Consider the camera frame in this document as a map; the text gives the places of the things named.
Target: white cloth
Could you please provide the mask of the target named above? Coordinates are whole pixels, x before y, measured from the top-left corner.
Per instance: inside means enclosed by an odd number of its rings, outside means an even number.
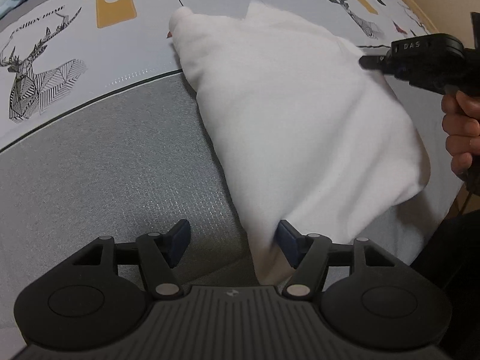
[[[170,31],[260,283],[292,272],[273,243],[279,220],[348,243],[426,185],[409,116],[349,41],[255,2],[242,20],[180,8]]]

